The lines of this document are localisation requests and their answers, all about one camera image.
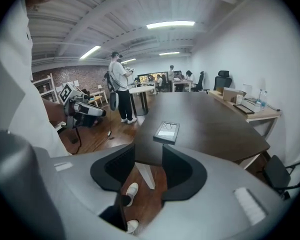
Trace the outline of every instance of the table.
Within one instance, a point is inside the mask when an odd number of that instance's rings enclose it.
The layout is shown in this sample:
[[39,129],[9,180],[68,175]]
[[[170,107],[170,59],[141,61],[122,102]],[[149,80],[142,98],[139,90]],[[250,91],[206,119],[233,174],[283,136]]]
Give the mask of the table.
[[162,165],[162,144],[154,141],[153,136],[162,121],[180,124],[175,146],[232,162],[241,162],[270,148],[242,116],[210,95],[161,93],[155,97],[134,139],[136,165],[152,189],[155,184],[149,165]]
[[108,103],[108,99],[107,99],[107,96],[106,96],[106,92],[104,90],[101,90],[101,91],[97,91],[97,92],[94,92],[92,94],[90,94],[90,96],[96,96],[96,95],[99,95],[103,93],[103,96],[104,96],[104,99],[105,99],[105,102]]
[[172,81],[172,92],[173,93],[175,92],[175,85],[177,85],[177,84],[189,84],[189,92],[191,92],[192,81],[190,81],[190,80],[181,80],[181,81],[173,80]]
[[[233,110],[234,112],[236,112],[238,115],[240,115],[241,117],[244,118],[244,120],[249,123],[249,122],[253,122],[253,121],[265,121],[265,120],[272,120],[271,124],[268,126],[268,129],[266,131],[266,134],[263,135],[263,137],[267,140],[268,137],[270,136],[272,130],[274,129],[278,118],[281,116],[281,111],[276,111],[274,109],[271,109],[270,107],[266,107],[264,110],[261,110],[258,113],[254,113],[254,114],[245,114],[242,113],[240,110],[236,109],[234,107],[233,102],[230,101],[225,101],[223,100],[223,94],[219,91],[216,90],[208,90],[208,94],[210,96],[212,96],[213,98],[215,98],[216,100],[218,100],[219,102],[221,102],[222,104],[226,105],[228,108],[230,108],[231,110]],[[242,163],[240,164],[241,167],[243,167],[244,169],[248,168],[259,156],[260,154],[257,154],[254,157],[248,158],[244,161],[242,161]]]
[[94,103],[97,107],[99,107],[97,101],[100,100],[101,98],[102,98],[101,96],[94,96],[92,100],[88,101],[88,103],[89,104]]
[[[131,97],[131,103],[132,103],[132,108],[133,112],[137,116],[144,116],[148,114],[148,103],[147,103],[147,96],[146,92],[151,91],[155,89],[154,86],[141,86],[141,87],[135,87],[129,90],[130,97]],[[142,109],[139,109],[136,111],[136,106],[135,106],[135,101],[134,101],[134,96],[133,94],[140,94],[140,99],[141,99],[141,105]]]
[[153,94],[157,95],[157,91],[156,91],[156,82],[141,82],[141,85],[143,86],[154,86],[154,90],[153,90]]

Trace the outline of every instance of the floor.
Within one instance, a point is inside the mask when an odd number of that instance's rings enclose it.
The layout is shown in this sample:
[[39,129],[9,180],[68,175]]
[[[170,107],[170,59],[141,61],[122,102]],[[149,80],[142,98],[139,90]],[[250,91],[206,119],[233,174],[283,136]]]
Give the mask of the floor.
[[[149,109],[151,109],[151,104],[155,98],[156,96],[147,94]],[[140,99],[137,95],[134,96],[134,102],[136,107],[141,106]],[[78,155],[131,143],[139,127],[145,120],[145,116],[138,116],[138,120],[134,124],[129,125],[121,123],[118,111],[111,111],[109,106],[106,106],[106,103],[103,103],[102,105],[105,106],[103,109],[107,111],[103,122],[93,128],[80,127],[78,129],[82,140],[82,147],[79,149]],[[74,130],[64,130],[59,136],[68,152],[73,154],[77,151],[79,142],[72,143],[77,139]],[[265,164],[266,159],[260,155],[247,171],[265,182],[261,173],[257,173],[265,166]],[[133,200],[133,205],[124,208],[124,214],[127,221],[134,219],[139,221],[139,227],[134,232],[134,235],[136,236],[141,233],[159,213],[161,210],[161,195],[167,190],[166,174],[163,168],[151,166],[151,171],[156,185],[155,190],[148,188],[136,166],[131,171],[121,189],[121,192],[125,194],[128,187],[133,182],[136,182],[139,185],[139,191]]]

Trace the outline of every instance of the fluorescent light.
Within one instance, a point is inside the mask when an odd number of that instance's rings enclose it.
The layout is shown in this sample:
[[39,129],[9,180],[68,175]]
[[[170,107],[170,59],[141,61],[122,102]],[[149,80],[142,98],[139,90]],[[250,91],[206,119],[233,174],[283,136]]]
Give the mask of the fluorescent light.
[[169,26],[193,26],[194,24],[195,24],[194,21],[178,20],[178,21],[166,21],[166,22],[148,24],[146,25],[146,27],[148,29],[154,29],[154,28],[169,27]]
[[100,48],[100,46],[93,47],[90,51],[88,51],[87,53],[85,53],[84,55],[82,55],[82,57],[80,59],[84,59],[84,58],[88,57],[90,54],[92,54],[93,52],[95,52],[99,48]]
[[162,55],[171,55],[171,54],[179,54],[180,51],[174,51],[174,52],[166,52],[166,53],[160,53],[159,55],[162,56]]
[[122,61],[121,63],[126,64],[127,62],[132,62],[132,61],[135,61],[135,60],[136,60],[136,58],[132,58],[132,59]]

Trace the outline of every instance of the cap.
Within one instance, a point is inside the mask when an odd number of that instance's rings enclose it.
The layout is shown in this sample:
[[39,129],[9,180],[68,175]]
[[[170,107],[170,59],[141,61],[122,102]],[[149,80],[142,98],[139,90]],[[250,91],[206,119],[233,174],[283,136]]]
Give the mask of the cap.
[[117,51],[114,51],[113,53],[111,53],[111,58],[114,58],[116,55],[119,55],[119,58],[122,58],[122,55]]

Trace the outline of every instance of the brick wall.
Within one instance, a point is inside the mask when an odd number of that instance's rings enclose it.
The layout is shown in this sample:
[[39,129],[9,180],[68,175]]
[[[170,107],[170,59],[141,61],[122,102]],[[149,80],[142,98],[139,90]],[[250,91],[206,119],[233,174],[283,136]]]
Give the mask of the brick wall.
[[52,73],[55,87],[61,86],[65,82],[78,80],[78,88],[81,90],[86,89],[90,93],[98,92],[98,85],[101,85],[103,87],[101,90],[104,90],[106,96],[109,97],[107,82],[102,82],[107,70],[107,66],[67,66],[36,72],[32,76],[33,81],[38,81]]

